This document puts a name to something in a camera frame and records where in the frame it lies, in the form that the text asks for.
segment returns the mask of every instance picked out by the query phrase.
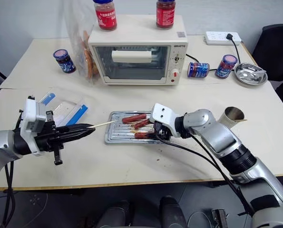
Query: white table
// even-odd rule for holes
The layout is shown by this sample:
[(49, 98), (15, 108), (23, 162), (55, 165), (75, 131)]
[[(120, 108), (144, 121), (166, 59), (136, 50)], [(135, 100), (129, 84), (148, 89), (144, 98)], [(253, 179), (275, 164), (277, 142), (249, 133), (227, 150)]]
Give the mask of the white table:
[[(188, 53), (216, 68), (224, 54), (235, 54), (232, 46), (207, 46), (201, 36), (189, 38)], [(261, 158), (275, 175), (283, 175), (283, 104), (269, 82), (245, 87), (230, 76), (223, 80), (213, 73), (205, 79), (186, 78), (183, 70), (177, 86), (104, 86), (91, 87), (78, 73), (63, 74), (51, 53), (70, 46), (65, 39), (34, 40), (9, 78), (1, 85), (0, 130), (12, 129), (28, 95), (42, 98), (49, 87), (62, 87), (84, 94), (90, 110), (80, 123), (97, 124), (108, 120), (112, 111), (150, 110), (155, 102), (179, 114), (199, 108), (210, 109), (216, 118), (228, 106), (241, 108), (248, 121), (232, 130), (250, 151)], [(242, 62), (250, 56), (239, 46)], [(49, 85), (44, 81), (50, 78)], [(65, 189), (111, 185), (221, 180), (209, 163), (186, 151), (167, 145), (104, 143), (105, 127), (90, 136), (65, 144), (63, 165), (53, 164), (53, 154), (27, 155), (15, 162), (13, 186), (18, 190)], [(192, 139), (175, 142), (201, 152)], [(7, 186), (4, 171), (0, 190)]]

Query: red label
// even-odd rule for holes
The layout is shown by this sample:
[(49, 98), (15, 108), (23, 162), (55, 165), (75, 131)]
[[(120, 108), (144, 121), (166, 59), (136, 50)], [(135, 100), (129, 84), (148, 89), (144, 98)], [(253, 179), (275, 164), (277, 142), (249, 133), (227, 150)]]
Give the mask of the red label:
[(97, 14), (99, 26), (102, 28), (114, 27), (117, 24), (114, 9), (107, 12), (101, 12), (96, 10), (96, 14)]
[(173, 9), (161, 9), (157, 8), (156, 19), (157, 24), (160, 26), (168, 26), (174, 23), (175, 8)]

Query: white toaster oven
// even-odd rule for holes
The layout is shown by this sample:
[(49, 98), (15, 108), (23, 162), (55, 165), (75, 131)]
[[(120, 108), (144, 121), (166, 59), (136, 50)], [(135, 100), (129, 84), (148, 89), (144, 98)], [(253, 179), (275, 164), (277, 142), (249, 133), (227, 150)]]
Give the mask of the white toaster oven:
[(105, 84), (176, 85), (188, 42), (181, 16), (163, 30), (155, 15), (117, 15), (117, 28), (96, 24), (88, 45)]

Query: oven window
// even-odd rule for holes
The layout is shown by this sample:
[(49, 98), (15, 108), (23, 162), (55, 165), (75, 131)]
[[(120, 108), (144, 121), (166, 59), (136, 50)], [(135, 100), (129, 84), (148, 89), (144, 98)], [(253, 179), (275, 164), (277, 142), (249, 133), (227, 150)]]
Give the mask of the oven window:
[[(169, 46), (97, 46), (97, 54), (104, 69), (105, 76), (110, 79), (142, 79), (160, 80), (166, 76), (166, 62)], [(131, 61), (114, 62), (113, 51), (128, 53), (147, 52), (150, 62), (134, 63)]]

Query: metal bowl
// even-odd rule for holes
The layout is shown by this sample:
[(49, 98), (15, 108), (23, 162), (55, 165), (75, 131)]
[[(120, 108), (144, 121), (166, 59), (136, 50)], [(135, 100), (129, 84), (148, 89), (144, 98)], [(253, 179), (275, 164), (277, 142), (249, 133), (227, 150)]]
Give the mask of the metal bowl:
[(234, 68), (237, 79), (250, 86), (259, 86), (268, 80), (266, 71), (250, 63), (241, 63)]

